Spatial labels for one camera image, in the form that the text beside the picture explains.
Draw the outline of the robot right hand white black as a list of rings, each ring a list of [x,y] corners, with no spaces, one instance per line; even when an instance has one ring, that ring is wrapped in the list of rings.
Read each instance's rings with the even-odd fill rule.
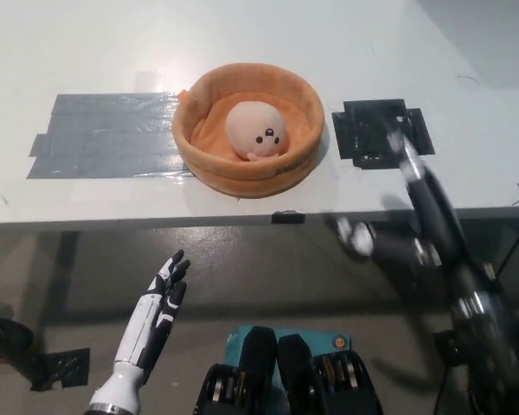
[[[376,230],[366,222],[331,216],[329,223],[343,246],[362,259],[440,268],[451,297],[470,297],[484,290],[457,217],[436,176],[401,131],[387,134],[420,226],[419,236]]]

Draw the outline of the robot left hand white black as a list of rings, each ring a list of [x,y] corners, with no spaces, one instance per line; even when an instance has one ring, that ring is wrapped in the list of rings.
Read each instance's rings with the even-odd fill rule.
[[[145,380],[163,351],[185,296],[183,278],[190,262],[183,256],[179,250],[168,258],[138,299],[114,359],[142,369]]]

